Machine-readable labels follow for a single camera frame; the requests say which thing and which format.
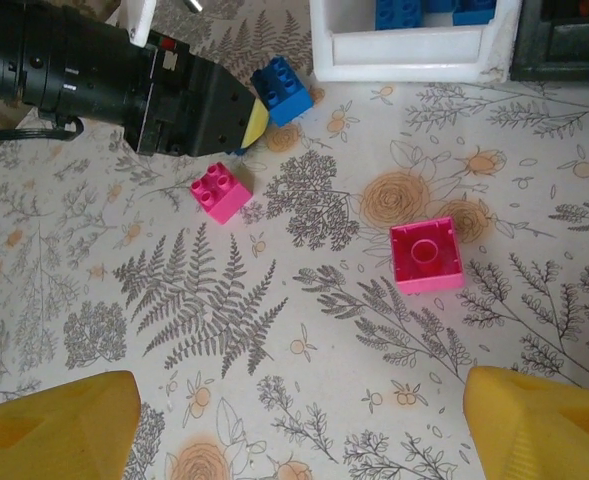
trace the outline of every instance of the white container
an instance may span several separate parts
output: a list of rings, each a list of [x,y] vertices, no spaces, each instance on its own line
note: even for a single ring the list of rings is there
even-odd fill
[[[498,0],[488,25],[374,30],[376,0],[310,0],[314,73],[326,82],[504,82],[522,0]]]

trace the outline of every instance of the floral tablecloth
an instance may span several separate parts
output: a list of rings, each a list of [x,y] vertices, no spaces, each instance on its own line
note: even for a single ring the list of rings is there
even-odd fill
[[[305,2],[179,3],[157,29],[242,79],[283,54],[315,106],[242,157],[3,146],[0,402],[133,371],[127,479],[483,478],[473,365],[589,388],[589,85],[322,85]],[[225,226],[216,161],[253,184]],[[467,287],[400,294],[389,227],[448,215]]]

